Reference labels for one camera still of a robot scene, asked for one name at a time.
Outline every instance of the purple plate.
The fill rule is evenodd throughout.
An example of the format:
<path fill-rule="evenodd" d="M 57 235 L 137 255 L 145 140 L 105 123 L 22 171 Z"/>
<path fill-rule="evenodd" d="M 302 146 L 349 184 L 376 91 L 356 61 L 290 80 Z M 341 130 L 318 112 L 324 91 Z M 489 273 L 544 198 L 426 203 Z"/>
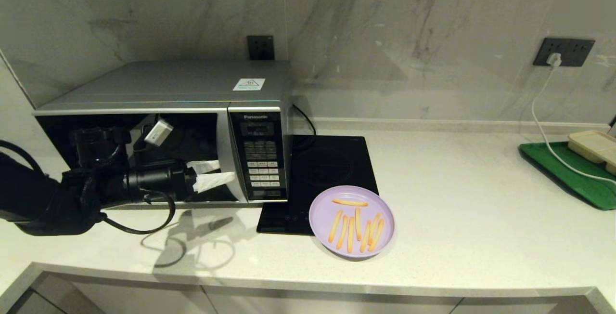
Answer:
<path fill-rule="evenodd" d="M 350 220 L 350 217 L 355 217 L 356 206 L 337 204 L 332 202 L 334 199 L 366 202 L 368 204 L 368 206 L 359 207 L 362 236 L 364 235 L 367 221 L 374 220 L 377 213 L 381 213 L 381 218 L 385 221 L 385 224 L 383 225 L 381 237 L 379 238 L 374 250 L 369 252 L 368 246 L 366 246 L 364 252 L 360 251 L 361 241 L 357 241 L 355 228 L 353 229 L 352 251 L 348 252 L 347 250 L 348 231 L 345 239 L 343 240 L 343 245 L 340 249 L 336 249 L 336 244 L 342 233 L 343 216 L 346 215 L 347 220 Z M 339 210 L 343 213 L 336 226 L 336 235 L 334 240 L 330 243 L 328 239 Z M 383 202 L 377 194 L 358 186 L 335 186 L 323 191 L 323 193 L 320 193 L 312 202 L 312 206 L 310 206 L 310 213 L 308 213 L 308 219 L 310 220 L 312 232 L 314 232 L 314 235 L 326 248 L 330 249 L 334 253 L 337 253 L 338 255 L 356 259 L 370 257 L 381 252 L 381 250 L 387 246 L 389 241 L 391 241 L 391 237 L 394 235 L 394 215 L 392 215 L 387 204 L 385 204 L 385 202 Z"/>

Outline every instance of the microwave door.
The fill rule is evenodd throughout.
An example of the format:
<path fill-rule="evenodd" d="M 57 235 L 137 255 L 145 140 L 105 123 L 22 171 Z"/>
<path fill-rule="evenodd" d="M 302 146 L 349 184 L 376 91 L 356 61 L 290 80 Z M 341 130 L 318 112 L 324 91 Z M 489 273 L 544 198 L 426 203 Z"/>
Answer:
<path fill-rule="evenodd" d="M 241 178 L 235 169 L 229 134 L 229 120 L 224 107 L 106 110 L 97 114 L 37 116 L 49 138 L 71 169 L 80 167 L 71 133 L 90 128 L 123 128 L 131 141 L 126 145 L 130 194 L 139 196 L 138 187 L 164 191 L 176 202 L 246 202 Z M 165 125 L 164 139 L 147 139 L 158 123 Z M 216 166 L 196 173 L 191 163 L 215 163 Z M 232 174 L 225 184 L 196 193 L 199 174 Z"/>

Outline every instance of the french fry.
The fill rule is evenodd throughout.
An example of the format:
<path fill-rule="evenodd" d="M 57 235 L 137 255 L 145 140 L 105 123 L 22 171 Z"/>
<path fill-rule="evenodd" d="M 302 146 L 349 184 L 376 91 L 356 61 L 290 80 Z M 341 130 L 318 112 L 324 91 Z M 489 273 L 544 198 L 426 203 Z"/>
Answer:
<path fill-rule="evenodd" d="M 379 238 L 381 238 L 381 232 L 383 232 L 383 225 L 385 224 L 385 220 L 379 220 L 379 228 L 376 230 L 376 237 L 372 240 L 372 245 L 368 248 L 368 251 L 371 252 L 376 247 L 376 244 L 379 243 Z"/>
<path fill-rule="evenodd" d="M 332 202 L 337 204 L 344 204 L 345 206 L 358 206 L 358 207 L 366 207 L 368 206 L 367 202 L 359 202 L 359 201 L 348 201 L 348 200 L 332 200 Z"/>
<path fill-rule="evenodd" d="M 359 251 L 363 252 L 364 250 L 366 250 L 366 245 L 368 245 L 368 239 L 370 239 L 370 224 L 371 221 L 368 220 L 366 222 L 366 229 L 363 231 L 363 240 L 361 240 L 361 246 L 359 247 Z"/>
<path fill-rule="evenodd" d="M 361 218 L 359 207 L 355 208 L 355 233 L 357 235 L 357 241 L 361 241 Z"/>
<path fill-rule="evenodd" d="M 355 229 L 355 217 L 348 219 L 348 245 L 347 251 L 353 252 L 353 230 Z"/>
<path fill-rule="evenodd" d="M 370 235 L 368 237 L 368 244 L 371 246 L 372 242 L 374 241 L 374 233 L 376 231 L 376 224 L 378 224 L 379 219 L 381 218 L 381 213 L 377 213 L 376 217 L 374 217 L 374 220 L 372 220 L 372 226 L 370 226 Z"/>
<path fill-rule="evenodd" d="M 332 224 L 332 230 L 330 231 L 330 237 L 327 239 L 328 242 L 333 242 L 334 237 L 336 237 L 336 230 L 338 230 L 338 223 L 340 222 L 340 217 L 343 215 L 343 210 L 340 209 L 338 214 L 336 214 L 336 218 L 334 219 L 334 223 Z"/>
<path fill-rule="evenodd" d="M 343 241 L 345 240 L 345 237 L 346 237 L 347 228 L 348 228 L 347 217 L 346 215 L 343 215 L 343 233 L 340 235 L 340 238 L 338 239 L 338 243 L 336 244 L 336 250 L 343 247 Z"/>

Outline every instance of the countertop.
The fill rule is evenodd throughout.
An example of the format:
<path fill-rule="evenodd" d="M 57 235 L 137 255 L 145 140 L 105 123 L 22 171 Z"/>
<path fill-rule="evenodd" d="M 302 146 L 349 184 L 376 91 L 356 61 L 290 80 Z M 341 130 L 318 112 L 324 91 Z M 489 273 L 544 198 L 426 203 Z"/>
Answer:
<path fill-rule="evenodd" d="M 464 129 L 319 127 L 367 139 L 379 192 L 396 218 L 392 243 L 372 259 L 343 260 L 314 237 L 258 234 L 260 208 L 180 209 L 176 224 L 148 237 L 103 223 L 79 236 L 32 237 L 0 222 L 0 312 L 43 271 L 414 296 L 586 295 L 611 312 L 614 211 L 564 193 L 523 160 L 517 146 L 539 141 L 536 134 Z M 64 169 L 57 157 L 37 160 L 55 178 Z M 134 228 L 167 217 L 165 209 L 107 213 Z"/>

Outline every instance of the panasonic logo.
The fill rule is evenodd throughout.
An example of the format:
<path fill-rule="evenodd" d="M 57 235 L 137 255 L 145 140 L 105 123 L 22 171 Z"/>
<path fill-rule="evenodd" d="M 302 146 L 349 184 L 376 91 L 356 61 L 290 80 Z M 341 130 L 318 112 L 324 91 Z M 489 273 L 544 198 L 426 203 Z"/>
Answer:
<path fill-rule="evenodd" d="M 244 119 L 267 119 L 267 115 L 244 115 Z"/>

